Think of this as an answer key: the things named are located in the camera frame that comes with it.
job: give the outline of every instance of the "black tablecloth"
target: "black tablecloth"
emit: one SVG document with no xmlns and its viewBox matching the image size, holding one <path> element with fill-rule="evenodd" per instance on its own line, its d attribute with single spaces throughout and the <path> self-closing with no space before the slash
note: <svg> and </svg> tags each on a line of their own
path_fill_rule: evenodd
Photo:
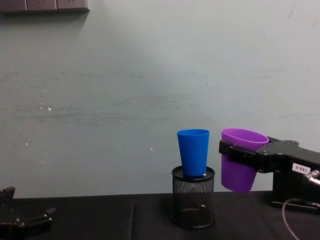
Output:
<svg viewBox="0 0 320 240">
<path fill-rule="evenodd" d="M 281 209 L 269 192 L 216 192 L 216 223 L 187 230 L 170 221 L 171 194 L 16 199 L 27 216 L 56 207 L 51 231 L 30 240 L 291 240 Z M 287 221 L 302 240 L 320 239 L 320 215 L 288 210 Z"/>
</svg>

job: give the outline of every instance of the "mesh pencil holder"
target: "mesh pencil holder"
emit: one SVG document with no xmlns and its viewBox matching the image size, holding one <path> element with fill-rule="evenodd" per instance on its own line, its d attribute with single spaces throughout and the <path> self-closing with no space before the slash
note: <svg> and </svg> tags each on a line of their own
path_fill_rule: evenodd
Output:
<svg viewBox="0 0 320 240">
<path fill-rule="evenodd" d="M 172 170 L 173 223 L 186 229 L 207 228 L 215 223 L 214 176 L 210 167 L 204 176 L 195 178 L 185 177 L 182 166 Z"/>
</svg>

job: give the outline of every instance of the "blue plastic cup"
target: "blue plastic cup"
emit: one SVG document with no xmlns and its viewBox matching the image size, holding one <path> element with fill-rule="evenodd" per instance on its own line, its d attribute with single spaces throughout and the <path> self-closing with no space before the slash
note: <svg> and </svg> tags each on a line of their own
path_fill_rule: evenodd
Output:
<svg viewBox="0 0 320 240">
<path fill-rule="evenodd" d="M 187 129 L 178 131 L 178 142 L 184 176 L 199 177 L 206 173 L 209 130 Z"/>
</svg>

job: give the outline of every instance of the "gray cable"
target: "gray cable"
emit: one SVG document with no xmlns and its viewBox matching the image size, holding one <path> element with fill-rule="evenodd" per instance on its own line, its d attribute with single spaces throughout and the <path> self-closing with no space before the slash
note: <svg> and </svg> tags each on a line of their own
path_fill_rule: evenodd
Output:
<svg viewBox="0 0 320 240">
<path fill-rule="evenodd" d="M 289 232 L 291 233 L 291 235 L 294 237 L 295 240 L 300 240 L 297 235 L 291 230 L 287 220 L 286 220 L 286 215 L 285 215 L 285 210 L 286 210 L 286 205 L 291 203 L 291 202 L 299 202 L 299 201 L 303 201 L 302 199 L 299 199 L 299 198 L 291 198 L 291 199 L 288 199 L 287 201 L 285 201 L 282 205 L 282 218 L 283 218 L 283 221 L 284 221 L 284 224 L 286 226 L 286 228 L 289 230 Z"/>
</svg>

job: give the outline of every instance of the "wall outlet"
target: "wall outlet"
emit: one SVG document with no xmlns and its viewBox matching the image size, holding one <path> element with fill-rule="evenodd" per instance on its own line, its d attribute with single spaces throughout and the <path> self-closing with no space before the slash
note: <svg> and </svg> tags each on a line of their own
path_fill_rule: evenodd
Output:
<svg viewBox="0 0 320 240">
<path fill-rule="evenodd" d="M 27 11 L 26 0 L 0 0 L 0 12 L 24 12 Z"/>
<path fill-rule="evenodd" d="M 87 9 L 87 0 L 56 0 L 58 9 Z"/>
<path fill-rule="evenodd" d="M 28 11 L 57 10 L 56 0 L 26 0 Z"/>
</svg>

